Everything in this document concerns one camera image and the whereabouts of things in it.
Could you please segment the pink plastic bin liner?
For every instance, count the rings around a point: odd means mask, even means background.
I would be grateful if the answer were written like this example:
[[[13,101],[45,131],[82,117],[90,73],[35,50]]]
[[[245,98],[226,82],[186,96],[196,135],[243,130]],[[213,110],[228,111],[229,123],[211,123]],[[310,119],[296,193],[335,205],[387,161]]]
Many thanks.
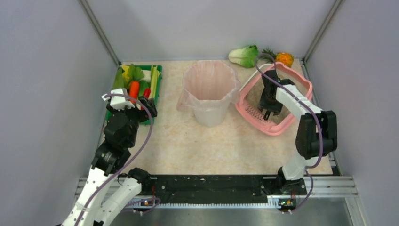
[[[212,111],[236,104],[241,83],[237,71],[221,60],[200,60],[183,75],[183,88],[176,110]]]

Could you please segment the white trash bin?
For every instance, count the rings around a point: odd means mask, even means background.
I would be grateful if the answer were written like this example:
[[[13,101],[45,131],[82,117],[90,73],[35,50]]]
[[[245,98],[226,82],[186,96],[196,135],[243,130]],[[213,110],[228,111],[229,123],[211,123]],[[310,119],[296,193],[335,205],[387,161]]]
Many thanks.
[[[211,128],[220,125],[224,121],[229,105],[227,103],[211,108],[194,108],[193,114],[199,124]]]

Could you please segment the black litter scoop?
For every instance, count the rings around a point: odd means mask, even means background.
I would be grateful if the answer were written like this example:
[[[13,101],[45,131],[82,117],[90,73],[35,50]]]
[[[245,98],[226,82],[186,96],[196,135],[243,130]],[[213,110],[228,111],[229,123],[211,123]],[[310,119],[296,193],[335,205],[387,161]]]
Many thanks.
[[[266,113],[264,114],[263,119],[264,119],[265,121],[267,121],[267,120],[269,119],[270,114],[271,114],[271,112],[266,111]]]

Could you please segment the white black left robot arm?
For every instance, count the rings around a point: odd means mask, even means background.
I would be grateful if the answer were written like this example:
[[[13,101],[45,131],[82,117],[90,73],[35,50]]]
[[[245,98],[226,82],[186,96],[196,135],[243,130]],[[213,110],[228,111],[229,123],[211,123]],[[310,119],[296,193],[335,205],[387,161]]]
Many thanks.
[[[139,97],[139,106],[122,94],[105,95],[104,100],[111,112],[103,129],[104,141],[95,152],[83,190],[63,226],[108,226],[150,181],[147,171],[134,168],[118,190],[104,199],[111,182],[134,159],[129,149],[135,146],[139,124],[153,122],[157,116],[153,98]]]

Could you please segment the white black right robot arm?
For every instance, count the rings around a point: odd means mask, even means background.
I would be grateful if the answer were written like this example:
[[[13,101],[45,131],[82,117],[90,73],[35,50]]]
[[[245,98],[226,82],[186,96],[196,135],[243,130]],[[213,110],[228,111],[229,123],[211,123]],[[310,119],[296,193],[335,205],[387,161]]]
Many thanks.
[[[279,168],[276,177],[276,187],[288,190],[298,186],[306,171],[317,167],[323,156],[337,149],[336,114],[314,105],[291,80],[281,80],[275,69],[261,75],[264,89],[258,109],[265,112],[263,119],[280,114],[286,107],[299,120],[296,153]]]

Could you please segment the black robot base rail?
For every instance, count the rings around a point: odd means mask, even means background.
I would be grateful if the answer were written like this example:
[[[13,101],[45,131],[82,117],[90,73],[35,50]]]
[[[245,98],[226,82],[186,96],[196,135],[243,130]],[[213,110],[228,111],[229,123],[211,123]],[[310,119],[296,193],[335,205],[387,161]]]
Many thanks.
[[[140,195],[162,204],[267,203],[272,195],[306,195],[303,179],[283,182],[271,175],[152,175]]]

